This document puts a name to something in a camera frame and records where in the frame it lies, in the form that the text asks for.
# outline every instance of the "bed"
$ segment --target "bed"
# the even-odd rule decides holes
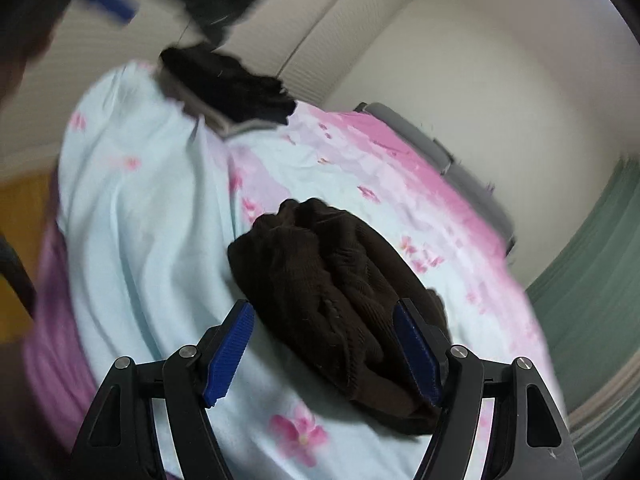
[[[85,94],[65,133],[23,352],[36,402],[67,450],[117,357],[165,359],[222,321],[242,296],[226,247],[292,197],[322,198],[369,223],[442,297],[454,343],[489,360],[528,356],[562,411],[544,336],[505,263],[513,227],[478,212],[459,173],[447,182],[450,158],[431,165],[374,112],[299,102],[288,126],[222,141],[162,95],[147,63],[113,70]],[[491,408],[468,479],[482,472]],[[154,411],[165,469],[179,477],[162,403]],[[260,322],[209,418],[238,479],[410,479],[429,441],[358,412]],[[299,433],[284,438],[286,428]]]

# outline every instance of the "green curtain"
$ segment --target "green curtain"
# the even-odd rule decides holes
[[[584,224],[527,289],[572,412],[640,348],[640,164],[620,160]],[[574,442],[602,478],[640,424],[640,392]]]

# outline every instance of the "dark brown corduroy cloth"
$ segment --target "dark brown corduroy cloth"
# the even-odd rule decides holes
[[[228,248],[262,322],[316,372],[386,426],[433,433],[438,410],[410,379],[392,326],[399,298],[448,335],[442,302],[396,250],[351,213],[286,200]]]

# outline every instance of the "wooden floor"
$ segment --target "wooden floor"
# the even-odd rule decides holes
[[[44,209],[49,196],[49,173],[0,183],[0,231],[17,251],[35,280]],[[7,282],[0,278],[0,342],[24,334],[31,320]]]

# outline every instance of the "silver bolt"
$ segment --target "silver bolt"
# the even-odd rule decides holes
[[[453,355],[453,357],[459,357],[460,359],[464,359],[466,356],[469,355],[469,350],[467,350],[462,345],[455,345],[451,347],[451,355]]]
[[[518,357],[518,359],[516,360],[516,363],[523,370],[531,370],[533,368],[533,363],[531,362],[531,359],[527,359],[526,357]]]
[[[193,345],[185,345],[182,348],[180,348],[180,351],[178,352],[178,354],[180,354],[180,357],[193,357],[194,355],[196,355],[196,352],[198,351],[198,349],[193,346]]]
[[[118,369],[118,370],[124,370],[126,367],[128,367],[131,364],[131,359],[129,359],[128,357],[118,357],[116,359],[116,362],[114,362],[114,366]]]

